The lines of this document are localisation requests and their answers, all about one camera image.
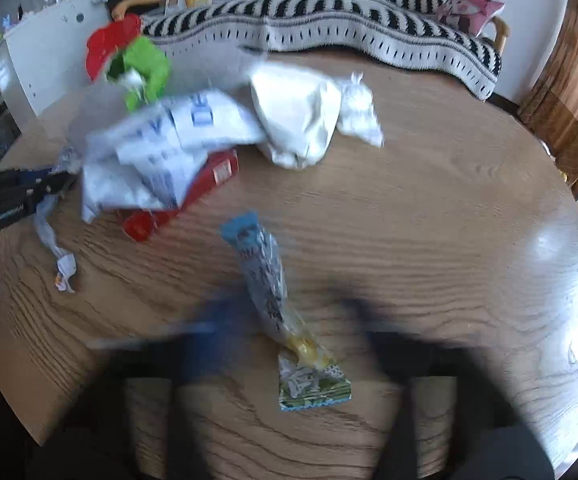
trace sofa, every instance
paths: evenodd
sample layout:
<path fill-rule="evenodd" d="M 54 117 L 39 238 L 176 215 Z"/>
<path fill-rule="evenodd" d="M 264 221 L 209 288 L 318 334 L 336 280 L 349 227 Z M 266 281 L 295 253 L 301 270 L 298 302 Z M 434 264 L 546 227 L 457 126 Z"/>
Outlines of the sofa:
<path fill-rule="evenodd" d="M 168 16 L 143 16 L 143 34 L 168 57 L 212 41 L 237 41 L 272 52 L 336 45 L 409 70 L 460 79 L 479 99 L 494 91 L 508 28 L 496 41 L 474 38 L 435 21 L 447 0 L 213 0 Z"/>

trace dark red object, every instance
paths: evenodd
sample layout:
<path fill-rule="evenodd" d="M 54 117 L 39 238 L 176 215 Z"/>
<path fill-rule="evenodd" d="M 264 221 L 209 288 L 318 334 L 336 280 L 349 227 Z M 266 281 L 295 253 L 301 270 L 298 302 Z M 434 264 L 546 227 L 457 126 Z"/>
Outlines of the dark red object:
<path fill-rule="evenodd" d="M 203 169 L 196 175 L 180 209 L 173 211 L 118 211 L 118 219 L 122 224 L 123 232 L 137 242 L 147 241 L 159 228 L 171 222 L 190 205 L 229 180 L 238 173 L 239 169 L 236 150 L 210 155 Z"/>
<path fill-rule="evenodd" d="M 140 36 L 142 20 L 135 14 L 127 14 L 120 22 L 109 23 L 99 28 L 87 40 L 87 74 L 93 81 L 104 66 L 106 60 L 117 51 L 126 48 Z"/>

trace wooden table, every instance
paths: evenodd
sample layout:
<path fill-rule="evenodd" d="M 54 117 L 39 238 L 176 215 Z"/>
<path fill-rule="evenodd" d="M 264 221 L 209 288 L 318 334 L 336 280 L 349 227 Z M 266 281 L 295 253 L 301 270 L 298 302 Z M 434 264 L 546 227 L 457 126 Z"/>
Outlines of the wooden table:
<path fill-rule="evenodd" d="M 239 278 L 222 222 L 257 210 L 277 237 L 289 297 L 352 380 L 351 402 L 282 413 L 276 348 L 253 338 L 239 367 L 195 386 L 194 413 L 219 478 L 368 478 L 397 408 L 352 321 L 326 294 L 356 283 L 400 326 L 482 348 L 555 465 L 578 440 L 578 204 L 539 143 L 457 81 L 359 56 L 281 57 L 331 75 L 365 72 L 383 149 L 336 135 L 305 171 L 239 150 L 242 172 L 149 243 L 112 214 L 80 220 L 73 192 L 51 218 L 75 252 L 76 294 L 53 284 L 55 261 L 24 221 L 0 234 L 0 389 L 41 442 L 99 362 L 100 338 L 149 335 L 190 316 Z M 6 163 L 56 157 L 77 97 L 47 110 Z M 451 380 L 418 381 L 421 474 L 442 467 Z M 133 385 L 138 449 L 160 471 L 163 392 Z"/>

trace white barcode label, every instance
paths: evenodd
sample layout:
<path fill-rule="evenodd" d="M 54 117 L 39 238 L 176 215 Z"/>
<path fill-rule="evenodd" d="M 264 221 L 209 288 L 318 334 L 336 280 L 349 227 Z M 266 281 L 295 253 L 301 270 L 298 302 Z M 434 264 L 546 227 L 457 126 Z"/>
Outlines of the white barcode label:
<path fill-rule="evenodd" d="M 231 161 L 225 160 L 220 166 L 213 170 L 213 178 L 216 184 L 220 186 L 225 180 L 231 176 Z"/>

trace pink cushion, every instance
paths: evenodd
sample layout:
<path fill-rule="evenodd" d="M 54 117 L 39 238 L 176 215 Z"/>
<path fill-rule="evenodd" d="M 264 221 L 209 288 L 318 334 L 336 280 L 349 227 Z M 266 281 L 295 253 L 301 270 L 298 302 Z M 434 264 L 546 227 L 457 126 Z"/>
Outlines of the pink cushion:
<path fill-rule="evenodd" d="M 438 23 L 479 36 L 491 18 L 503 9 L 504 3 L 495 0 L 447 0 L 438 7 Z"/>

